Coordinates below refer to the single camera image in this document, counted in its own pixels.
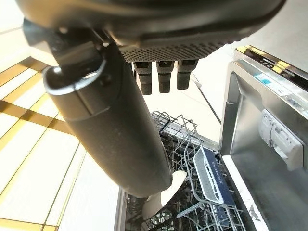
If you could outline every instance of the open dishwasher door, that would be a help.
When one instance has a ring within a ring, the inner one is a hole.
[[[224,163],[260,230],[307,230],[308,75],[252,46],[239,47],[235,60],[221,127]]]
[[[153,112],[171,169],[187,177],[151,218],[119,193],[115,230],[306,230],[308,75],[259,49],[229,64],[220,143],[182,115]]]

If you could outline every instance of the dishwasher label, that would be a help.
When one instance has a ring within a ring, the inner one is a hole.
[[[281,86],[279,83],[276,83],[264,73],[257,74],[254,77],[261,83],[263,83],[265,86],[267,86],[269,89],[277,93],[279,96],[286,96],[292,94],[287,88]]]
[[[235,202],[232,198],[232,195],[231,195],[229,188],[227,186],[227,183],[226,183],[226,181],[225,181],[225,179],[224,179],[224,177],[221,173],[221,170],[220,170],[219,165],[218,165],[218,163],[217,163],[217,161],[214,157],[213,152],[206,149],[206,148],[203,148],[203,147],[202,147],[202,150],[203,150],[203,153],[204,153],[204,156],[205,156],[205,161],[208,162],[208,165],[213,172],[214,179],[217,182],[218,189],[221,193],[224,204],[235,206]]]

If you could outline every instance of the wire rack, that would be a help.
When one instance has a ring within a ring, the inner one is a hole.
[[[202,192],[193,157],[203,141],[197,125],[176,118],[165,112],[152,113],[173,171],[186,171],[188,176],[173,198],[152,218],[144,221],[141,216],[145,199],[128,196],[127,231],[245,231],[241,210],[236,206],[208,201]]]

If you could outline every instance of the yellow grout line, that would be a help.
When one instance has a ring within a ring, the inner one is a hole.
[[[23,66],[22,64],[16,64],[15,66],[12,66],[11,68],[5,70],[4,72],[0,73],[0,87],[10,81],[12,78],[15,78],[20,73],[27,70],[26,66]]]
[[[21,231],[40,231],[42,225],[36,223],[0,218],[0,230],[2,230],[1,228],[21,230]]]
[[[42,74],[36,73],[25,83],[23,83],[18,88],[13,90],[10,94],[8,94],[3,100],[9,103],[14,103],[14,101],[16,101],[21,95],[23,95],[27,90],[29,90],[41,79],[42,79]]]
[[[8,115],[20,118],[22,121],[29,121],[35,124],[39,124],[42,126],[49,126],[49,128],[61,131],[70,135],[73,135],[73,132],[69,128],[66,122],[61,121],[56,118],[52,118],[47,115],[43,115],[38,112],[34,112],[32,110],[27,110],[20,106],[14,105],[12,103],[0,100],[0,112],[6,113]]]

